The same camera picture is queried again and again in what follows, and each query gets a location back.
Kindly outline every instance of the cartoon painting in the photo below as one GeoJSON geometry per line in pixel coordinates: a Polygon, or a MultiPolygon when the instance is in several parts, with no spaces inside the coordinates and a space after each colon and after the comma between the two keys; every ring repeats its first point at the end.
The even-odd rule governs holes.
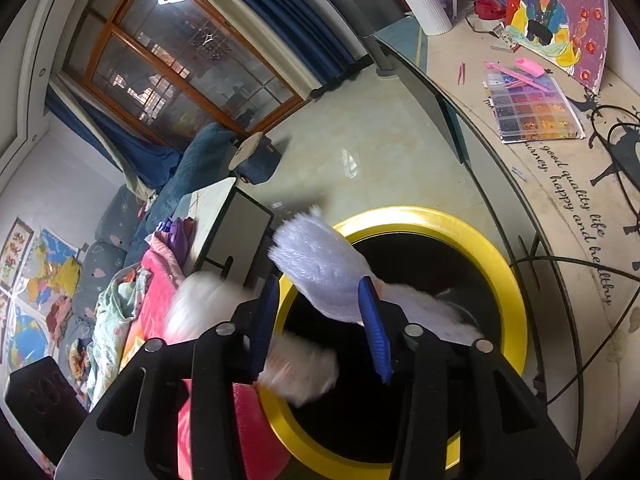
{"type": "Polygon", "coordinates": [[[11,292],[18,276],[20,264],[24,259],[33,230],[19,218],[15,219],[0,253],[0,286],[11,292]]]}
{"type": "Polygon", "coordinates": [[[506,30],[597,92],[607,53],[607,0],[507,0],[506,30]]]}

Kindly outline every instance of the poster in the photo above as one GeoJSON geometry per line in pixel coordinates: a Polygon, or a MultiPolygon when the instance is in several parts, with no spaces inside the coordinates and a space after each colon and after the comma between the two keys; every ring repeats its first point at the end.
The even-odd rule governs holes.
{"type": "Polygon", "coordinates": [[[46,316],[54,304],[60,303],[60,297],[66,294],[58,279],[60,269],[69,258],[77,255],[78,248],[67,244],[51,231],[42,229],[33,241],[24,263],[21,272],[24,290],[18,297],[46,316]]]}
{"type": "Polygon", "coordinates": [[[9,296],[0,290],[0,365],[2,364],[4,352],[4,336],[6,335],[6,318],[9,315],[9,296]]]}
{"type": "Polygon", "coordinates": [[[0,286],[6,292],[11,292],[12,286],[14,286],[20,264],[24,260],[32,237],[33,230],[22,220],[16,218],[0,253],[0,262],[2,262],[0,286]]]}
{"type": "Polygon", "coordinates": [[[607,0],[507,0],[507,32],[597,92],[607,53],[607,0]]]}
{"type": "Polygon", "coordinates": [[[12,301],[6,330],[6,364],[10,372],[50,354],[44,319],[30,307],[12,301]]]}

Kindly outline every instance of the window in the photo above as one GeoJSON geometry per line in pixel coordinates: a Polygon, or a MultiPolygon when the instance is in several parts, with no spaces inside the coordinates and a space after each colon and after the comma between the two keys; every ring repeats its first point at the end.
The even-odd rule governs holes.
{"type": "Polygon", "coordinates": [[[137,131],[178,148],[211,121],[244,138],[302,104],[205,0],[90,0],[65,71],[137,131]]]}

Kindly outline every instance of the tiled floor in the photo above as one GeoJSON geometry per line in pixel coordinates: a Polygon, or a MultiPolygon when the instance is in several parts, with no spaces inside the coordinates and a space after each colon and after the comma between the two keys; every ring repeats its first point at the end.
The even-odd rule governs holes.
{"type": "Polygon", "coordinates": [[[282,218],[317,204],[329,224],[389,205],[420,205],[476,227],[502,252],[473,180],[397,78],[374,67],[270,131],[283,153],[271,179],[244,190],[282,218]]]}

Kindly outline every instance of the bead organizer box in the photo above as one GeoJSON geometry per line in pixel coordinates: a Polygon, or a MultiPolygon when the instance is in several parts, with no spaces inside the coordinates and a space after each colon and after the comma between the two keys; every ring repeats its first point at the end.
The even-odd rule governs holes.
{"type": "MultiPolygon", "coordinates": [[[[514,72],[531,77],[518,68],[514,72]]],[[[533,78],[543,92],[498,69],[487,69],[488,90],[502,142],[582,139],[584,132],[556,81],[543,74],[533,78]]]]}

